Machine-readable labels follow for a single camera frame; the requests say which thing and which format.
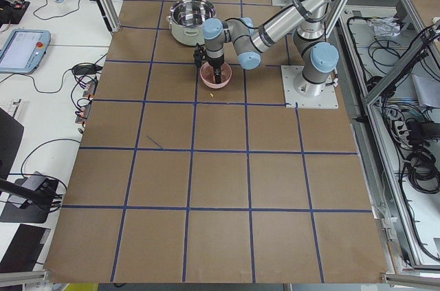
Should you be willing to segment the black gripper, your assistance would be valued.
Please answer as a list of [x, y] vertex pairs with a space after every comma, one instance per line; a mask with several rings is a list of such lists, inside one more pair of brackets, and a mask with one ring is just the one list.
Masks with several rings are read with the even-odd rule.
[[204, 45], [196, 44], [193, 54], [194, 64], [200, 69], [203, 61], [207, 61], [213, 67], [214, 81], [216, 84], [222, 83], [221, 66], [225, 63], [223, 44], [217, 47], [206, 49]]

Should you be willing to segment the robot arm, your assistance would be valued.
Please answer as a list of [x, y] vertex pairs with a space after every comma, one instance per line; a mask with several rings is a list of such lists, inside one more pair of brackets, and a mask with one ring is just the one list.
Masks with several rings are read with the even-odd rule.
[[305, 66], [295, 77], [296, 91], [314, 97], [326, 86], [326, 80], [338, 63], [339, 53], [325, 41], [325, 17], [337, 0], [291, 0], [258, 27], [249, 18], [207, 19], [203, 24], [204, 45], [195, 49], [197, 68], [211, 66], [216, 84], [221, 82], [224, 43], [232, 43], [243, 69], [254, 69], [261, 64], [261, 55], [289, 32], [302, 55]]

